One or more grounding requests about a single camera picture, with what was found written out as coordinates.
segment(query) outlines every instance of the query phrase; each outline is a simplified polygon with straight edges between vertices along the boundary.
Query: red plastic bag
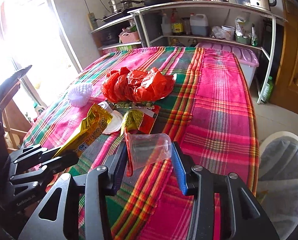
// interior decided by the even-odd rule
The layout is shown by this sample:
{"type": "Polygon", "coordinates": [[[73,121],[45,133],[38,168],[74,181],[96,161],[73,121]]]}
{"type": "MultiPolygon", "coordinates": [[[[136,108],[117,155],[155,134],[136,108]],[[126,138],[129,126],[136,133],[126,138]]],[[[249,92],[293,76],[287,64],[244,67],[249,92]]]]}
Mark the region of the red plastic bag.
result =
{"type": "Polygon", "coordinates": [[[106,74],[101,86],[104,96],[113,103],[121,101],[157,101],[171,93],[175,84],[174,75],[162,75],[153,67],[150,71],[122,67],[106,74]]]}

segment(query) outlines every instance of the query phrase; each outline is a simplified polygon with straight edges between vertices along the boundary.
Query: wall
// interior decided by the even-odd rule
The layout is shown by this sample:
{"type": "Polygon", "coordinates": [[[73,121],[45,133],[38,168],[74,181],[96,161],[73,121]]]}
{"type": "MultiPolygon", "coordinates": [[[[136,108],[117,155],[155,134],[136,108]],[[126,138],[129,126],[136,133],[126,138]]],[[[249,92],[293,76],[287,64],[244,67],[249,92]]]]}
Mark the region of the wall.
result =
{"type": "MultiPolygon", "coordinates": [[[[102,18],[108,11],[99,0],[86,0],[90,12],[96,18],[102,18]]],[[[109,8],[109,0],[102,0],[109,8]]],[[[84,0],[54,0],[63,29],[75,52],[82,68],[99,58],[98,49],[90,34],[90,27],[87,22],[87,7],[84,0]]],[[[277,6],[271,8],[272,12],[283,16],[282,0],[277,0],[277,6]]],[[[217,12],[217,17],[223,17],[221,12],[217,12]]]]}

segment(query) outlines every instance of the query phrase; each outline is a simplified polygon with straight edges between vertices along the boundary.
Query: plaid tablecloth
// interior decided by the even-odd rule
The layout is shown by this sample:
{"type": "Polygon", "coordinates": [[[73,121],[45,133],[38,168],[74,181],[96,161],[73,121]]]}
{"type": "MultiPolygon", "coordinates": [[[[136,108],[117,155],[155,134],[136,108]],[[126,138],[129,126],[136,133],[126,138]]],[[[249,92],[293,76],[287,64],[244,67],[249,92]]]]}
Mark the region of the plaid tablecloth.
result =
{"type": "MultiPolygon", "coordinates": [[[[173,92],[156,102],[161,110],[152,133],[167,133],[196,164],[211,172],[238,173],[255,193],[259,156],[255,114],[244,76],[232,53],[188,47],[114,52],[92,63],[74,83],[92,82],[95,102],[99,103],[105,100],[100,92],[105,74],[123,66],[138,70],[156,67],[163,74],[177,73],[173,92]]],[[[65,95],[66,91],[36,121],[25,137],[25,147],[39,143],[48,148],[60,146],[86,117],[91,103],[74,108],[65,95]]],[[[75,176],[103,164],[121,140],[118,132],[101,135],[92,145],[95,151],[84,153],[78,164],[66,171],[75,176]]],[[[124,176],[117,195],[106,200],[114,239],[186,238],[192,198],[183,196],[178,189],[170,160],[138,169],[132,177],[124,176]]],[[[84,197],[80,200],[81,239],[83,204],[84,197]]],[[[219,238],[218,215],[216,207],[214,239],[219,238]]]]}

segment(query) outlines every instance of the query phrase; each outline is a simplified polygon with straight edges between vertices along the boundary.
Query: frying pan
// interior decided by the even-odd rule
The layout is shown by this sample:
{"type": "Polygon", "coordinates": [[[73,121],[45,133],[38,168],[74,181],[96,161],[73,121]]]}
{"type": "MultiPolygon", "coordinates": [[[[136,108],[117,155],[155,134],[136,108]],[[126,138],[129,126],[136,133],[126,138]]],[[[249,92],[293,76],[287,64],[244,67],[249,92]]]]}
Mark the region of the frying pan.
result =
{"type": "Polygon", "coordinates": [[[125,2],[143,3],[145,6],[151,6],[151,5],[161,4],[161,3],[172,2],[172,0],[142,0],[142,1],[129,0],[125,2]]]}

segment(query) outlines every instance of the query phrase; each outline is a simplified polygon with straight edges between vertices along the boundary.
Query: metal screw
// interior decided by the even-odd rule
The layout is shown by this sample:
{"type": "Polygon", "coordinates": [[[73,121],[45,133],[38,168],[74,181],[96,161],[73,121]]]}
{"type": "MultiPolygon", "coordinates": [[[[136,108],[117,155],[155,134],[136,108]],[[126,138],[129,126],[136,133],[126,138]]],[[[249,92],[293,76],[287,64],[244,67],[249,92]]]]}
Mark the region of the metal screw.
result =
{"type": "Polygon", "coordinates": [[[97,167],[97,171],[105,171],[106,169],[107,169],[107,167],[104,165],[100,165],[97,167]]]}
{"type": "Polygon", "coordinates": [[[61,178],[62,180],[70,179],[70,174],[69,174],[69,173],[64,173],[64,174],[62,174],[62,175],[60,176],[60,178],[61,178]]]}
{"type": "Polygon", "coordinates": [[[236,174],[236,173],[234,173],[234,172],[231,172],[231,173],[229,174],[229,177],[230,177],[231,179],[237,179],[237,178],[238,178],[238,174],[236,174]]]}
{"type": "Polygon", "coordinates": [[[203,167],[202,167],[201,165],[194,165],[194,166],[193,166],[193,169],[194,169],[195,171],[202,171],[202,170],[203,170],[203,167]]]}

